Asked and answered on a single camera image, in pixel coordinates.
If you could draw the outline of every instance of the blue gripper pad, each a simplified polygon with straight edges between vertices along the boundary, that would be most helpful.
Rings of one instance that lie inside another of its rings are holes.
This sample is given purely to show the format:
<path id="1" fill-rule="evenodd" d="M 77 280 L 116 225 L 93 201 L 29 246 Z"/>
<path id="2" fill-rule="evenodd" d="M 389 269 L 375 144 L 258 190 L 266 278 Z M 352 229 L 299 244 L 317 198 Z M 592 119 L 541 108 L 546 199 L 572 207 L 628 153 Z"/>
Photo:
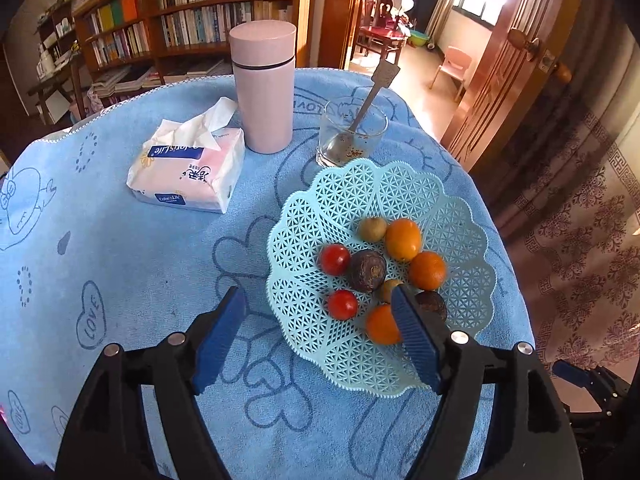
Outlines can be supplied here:
<path id="1" fill-rule="evenodd" d="M 556 361 L 551 369 L 558 377 L 579 388 L 586 388 L 591 382 L 587 371 L 577 368 L 567 361 Z"/>
<path id="2" fill-rule="evenodd" d="M 391 293 L 391 313 L 400 329 L 404 347 L 418 372 L 418 377 L 438 392 L 442 382 L 438 370 L 440 353 L 400 286 L 396 286 Z"/>
<path id="3" fill-rule="evenodd" d="M 218 308 L 222 308 L 223 311 L 196 352 L 196 373 L 191 380 L 196 395 L 215 383 L 222 370 L 226 354 L 246 317 L 244 294 L 236 289 L 230 296 L 225 296 Z"/>

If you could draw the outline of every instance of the red chair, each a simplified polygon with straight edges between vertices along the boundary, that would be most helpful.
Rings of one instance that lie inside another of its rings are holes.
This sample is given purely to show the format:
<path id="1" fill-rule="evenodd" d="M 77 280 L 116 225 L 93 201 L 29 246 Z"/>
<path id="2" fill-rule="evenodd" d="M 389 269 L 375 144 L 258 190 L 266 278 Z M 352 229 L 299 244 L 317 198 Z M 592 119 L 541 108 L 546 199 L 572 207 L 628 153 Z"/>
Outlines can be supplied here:
<path id="1" fill-rule="evenodd" d="M 390 5 L 383 4 L 382 0 L 362 0 L 356 46 L 360 47 L 360 51 L 364 49 L 365 56 L 372 50 L 380 54 L 380 59 L 385 60 L 395 52 L 394 63 L 398 64 L 407 36 L 398 30 L 400 15 L 394 20 L 390 10 Z"/>

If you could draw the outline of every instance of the patterned curtain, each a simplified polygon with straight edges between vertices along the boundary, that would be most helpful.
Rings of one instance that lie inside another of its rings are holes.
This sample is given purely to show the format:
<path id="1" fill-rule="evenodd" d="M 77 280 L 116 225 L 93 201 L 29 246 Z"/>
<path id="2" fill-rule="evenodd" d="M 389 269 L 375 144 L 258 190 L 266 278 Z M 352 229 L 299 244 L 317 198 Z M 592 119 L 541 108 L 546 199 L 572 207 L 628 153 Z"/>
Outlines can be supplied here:
<path id="1" fill-rule="evenodd" d="M 479 190 L 541 359 L 611 366 L 640 343 L 640 48 L 610 0 L 582 0 L 553 77 Z"/>

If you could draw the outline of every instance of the wooden chair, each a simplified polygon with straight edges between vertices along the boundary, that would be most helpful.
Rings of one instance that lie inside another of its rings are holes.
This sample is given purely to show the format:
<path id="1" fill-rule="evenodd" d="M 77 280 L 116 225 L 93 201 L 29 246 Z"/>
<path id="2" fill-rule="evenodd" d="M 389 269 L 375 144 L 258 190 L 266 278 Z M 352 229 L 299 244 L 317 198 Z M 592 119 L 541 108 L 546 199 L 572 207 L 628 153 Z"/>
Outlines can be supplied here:
<path id="1" fill-rule="evenodd" d="M 460 81 L 460 88 L 454 99 L 456 102 L 459 101 L 465 83 L 465 72 L 469 68 L 469 65 L 471 65 L 471 60 L 471 56 L 466 52 L 454 46 L 448 46 L 444 53 L 444 61 L 436 70 L 436 75 L 433 76 L 433 81 L 431 81 L 429 89 L 433 88 L 433 84 L 436 82 L 436 78 L 442 70 L 448 76 Z"/>
<path id="2" fill-rule="evenodd" d="M 382 0 L 362 0 L 356 46 L 360 47 L 360 51 L 364 49 L 365 56 L 372 50 L 380 54 L 380 59 L 385 60 L 395 52 L 394 63 L 398 64 L 407 37 L 398 30 L 400 16 L 395 20 L 389 18 L 390 9 L 387 7 L 388 5 L 382 4 Z"/>

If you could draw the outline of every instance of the wooden bookcase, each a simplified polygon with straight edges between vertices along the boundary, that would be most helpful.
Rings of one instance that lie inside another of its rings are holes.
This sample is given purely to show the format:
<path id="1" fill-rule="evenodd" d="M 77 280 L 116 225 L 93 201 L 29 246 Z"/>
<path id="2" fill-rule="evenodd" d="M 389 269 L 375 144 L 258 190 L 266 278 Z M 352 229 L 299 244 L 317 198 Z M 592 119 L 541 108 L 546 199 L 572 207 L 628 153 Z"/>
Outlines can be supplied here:
<path id="1" fill-rule="evenodd" d="M 69 25 L 71 25 L 72 28 L 60 36 L 56 30 L 56 25 L 62 22 L 64 18 L 68 20 Z M 56 40 L 52 45 L 47 47 L 54 60 L 69 50 L 76 40 L 76 31 L 73 28 L 73 20 L 71 17 L 71 1 L 64 2 L 52 9 L 50 13 L 38 24 L 37 32 L 40 43 L 44 43 L 51 34 L 55 34 Z"/>
<path id="2" fill-rule="evenodd" d="M 74 13 L 76 21 L 76 34 L 78 35 L 78 43 L 82 49 L 84 60 L 87 68 L 92 76 L 96 78 L 105 70 L 121 66 L 123 64 L 132 64 L 137 62 L 153 62 L 158 70 L 162 84 L 164 84 L 164 75 L 175 65 L 175 58 L 180 56 L 193 56 L 197 54 L 228 54 L 228 43 L 199 43 L 185 46 L 167 47 L 164 42 L 162 32 L 161 16 L 171 14 L 178 10 L 194 9 L 197 7 L 205 7 L 213 4 L 226 4 L 231 2 L 251 2 L 256 0 L 199 0 L 179 6 L 167 7 L 161 9 L 158 0 L 140 0 L 138 8 L 138 17 L 131 22 L 123 23 L 110 30 L 92 34 L 91 29 L 86 21 L 89 15 L 101 6 L 110 4 L 113 0 L 91 0 L 88 1 L 80 9 Z M 308 35 L 310 30 L 309 17 L 311 0 L 266 0 L 274 2 L 283 2 L 293 6 L 292 21 L 298 28 L 298 36 L 296 38 L 296 65 L 298 67 L 308 66 L 309 49 Z M 126 59 L 117 59 L 102 66 L 98 66 L 95 53 L 92 48 L 92 41 L 111 34 L 121 28 L 126 28 L 133 23 L 143 22 L 145 24 L 146 33 L 150 51 L 141 56 L 129 57 Z"/>

